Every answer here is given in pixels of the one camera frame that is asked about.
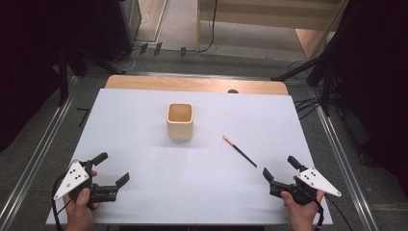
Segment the white table mat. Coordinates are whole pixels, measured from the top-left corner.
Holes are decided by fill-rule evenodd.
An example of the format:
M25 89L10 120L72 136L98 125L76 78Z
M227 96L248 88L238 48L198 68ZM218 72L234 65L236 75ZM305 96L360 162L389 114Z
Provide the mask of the white table mat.
M173 140L167 107L193 106L193 134ZM222 136L227 136L254 167ZM270 195L266 167L290 184L294 156L314 162L287 95L102 89L73 153L86 161L106 152L95 182L129 182L95 211L98 224L283 224L287 212Z

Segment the black brush with orange tip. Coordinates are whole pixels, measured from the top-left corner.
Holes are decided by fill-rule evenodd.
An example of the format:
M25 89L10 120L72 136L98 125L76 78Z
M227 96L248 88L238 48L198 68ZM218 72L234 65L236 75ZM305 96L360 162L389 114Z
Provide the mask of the black brush with orange tip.
M241 151L227 136L222 136L222 139L225 140L230 146L232 146L240 155L242 155L250 164L254 167L257 165L243 152Z

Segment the square wooden cup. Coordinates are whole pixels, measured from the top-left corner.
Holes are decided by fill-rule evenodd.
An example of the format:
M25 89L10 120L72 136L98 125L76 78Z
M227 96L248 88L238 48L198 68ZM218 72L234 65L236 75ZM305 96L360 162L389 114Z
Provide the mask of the square wooden cup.
M172 103L167 107L166 125L173 140L188 141L193 134L193 106L189 103Z

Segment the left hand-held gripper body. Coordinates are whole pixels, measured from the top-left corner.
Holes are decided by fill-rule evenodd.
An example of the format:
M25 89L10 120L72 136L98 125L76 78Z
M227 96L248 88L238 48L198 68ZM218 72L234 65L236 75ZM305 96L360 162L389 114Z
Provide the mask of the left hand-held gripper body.
M69 194L72 199L76 199L79 192L84 189L90 189L90 203L113 202L116 201L118 193L117 186L99 186L92 181L92 161L80 162L74 160L67 170L62 183L53 195L54 200L62 198Z

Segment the person's right hand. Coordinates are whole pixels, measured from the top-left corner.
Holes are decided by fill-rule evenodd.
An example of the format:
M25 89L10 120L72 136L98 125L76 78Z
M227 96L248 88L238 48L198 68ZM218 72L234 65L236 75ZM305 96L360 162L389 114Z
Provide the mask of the person's right hand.
M281 192L281 196L288 211L290 231L315 231L313 222L318 212L318 205L315 202L305 206L298 205L288 192Z

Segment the black stand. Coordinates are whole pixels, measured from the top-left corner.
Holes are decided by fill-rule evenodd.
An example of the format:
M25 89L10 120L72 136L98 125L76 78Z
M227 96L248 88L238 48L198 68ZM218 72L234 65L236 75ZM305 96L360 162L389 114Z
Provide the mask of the black stand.
M58 74L60 80L60 101L58 106L61 107L62 104L67 100L68 91L68 78L67 78L67 66L70 65L71 69L75 74L84 76L87 73L85 63L82 58L85 57L93 61L98 66L104 68L112 74L124 74L124 70L113 67L111 64L107 64L102 59L97 58L94 54L90 53L84 48L77 45L66 44L59 48L58 52Z
M339 44L345 41L344 37L350 31L349 27L352 25L355 17L366 2L367 0L349 0L345 7L344 15L340 21L337 32L327 43L327 46L323 49L322 53L306 64L302 64L301 66L296 67L295 69L290 70L280 76L271 77L270 80L283 82L311 67L313 70L307 78L307 84L310 87L316 87L320 81L323 81L323 91L321 97L319 98L319 105L322 107L324 114L329 116L328 103L330 88L333 83L333 60L336 52L340 50Z

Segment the metal floor rail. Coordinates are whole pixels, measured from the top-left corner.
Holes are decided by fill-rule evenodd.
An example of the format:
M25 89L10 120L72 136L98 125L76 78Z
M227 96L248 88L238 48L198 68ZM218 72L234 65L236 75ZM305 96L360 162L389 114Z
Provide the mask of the metal floor rail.
M318 107L318 114L320 122L332 147L340 171L345 180L347 190L350 194L353 205L357 211L357 214L363 225L364 230L379 231L378 226L370 210L370 206L366 201L363 191L361 190L357 178L355 177L354 172L349 164L349 161L344 153L344 149L337 136L331 118L325 114L322 106Z
M13 223L66 115L78 81L77 76L69 77L71 93L65 102L58 106L59 91L51 95L13 143L0 153L0 231L7 231Z

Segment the wooden table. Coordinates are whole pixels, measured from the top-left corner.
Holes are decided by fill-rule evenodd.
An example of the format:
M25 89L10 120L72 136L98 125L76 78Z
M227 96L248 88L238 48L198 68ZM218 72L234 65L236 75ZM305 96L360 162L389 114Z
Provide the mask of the wooden table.
M165 77L112 75L106 89L121 90L171 90L196 92L228 92L236 90L246 94L288 95L284 83L269 81L248 81L217 78Z

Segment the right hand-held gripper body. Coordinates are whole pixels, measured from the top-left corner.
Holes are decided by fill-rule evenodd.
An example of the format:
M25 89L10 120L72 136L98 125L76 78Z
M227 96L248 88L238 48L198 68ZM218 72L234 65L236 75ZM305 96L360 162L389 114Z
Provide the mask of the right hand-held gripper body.
M337 197L342 193L333 186L317 169L307 168L300 171L294 178L293 184L277 182L268 176L269 193L276 197L281 197L281 192L289 193L293 201L301 206L305 206L317 198L317 191L322 191Z

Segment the black cabinet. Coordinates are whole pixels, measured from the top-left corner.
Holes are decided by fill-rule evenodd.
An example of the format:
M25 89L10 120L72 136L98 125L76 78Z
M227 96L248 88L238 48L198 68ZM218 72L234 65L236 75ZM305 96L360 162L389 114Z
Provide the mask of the black cabinet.
M74 0L74 44L97 58L128 55L141 23L139 0Z

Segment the person's left hand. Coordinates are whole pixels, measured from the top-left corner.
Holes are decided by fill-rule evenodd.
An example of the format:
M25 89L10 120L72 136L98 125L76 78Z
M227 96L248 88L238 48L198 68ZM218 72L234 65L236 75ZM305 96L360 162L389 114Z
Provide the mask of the person's left hand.
M65 231L92 231L94 215L88 207L89 198L89 188L81 189L74 202L71 201L68 194L63 197L67 216Z

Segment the light wooden furniture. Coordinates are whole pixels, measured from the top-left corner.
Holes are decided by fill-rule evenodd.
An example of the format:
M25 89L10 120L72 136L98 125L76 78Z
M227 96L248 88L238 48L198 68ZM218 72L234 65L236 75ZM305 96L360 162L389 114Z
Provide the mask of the light wooden furniture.
M216 21L295 29L308 60L336 32L349 0L197 0L196 48L200 21L216 12Z

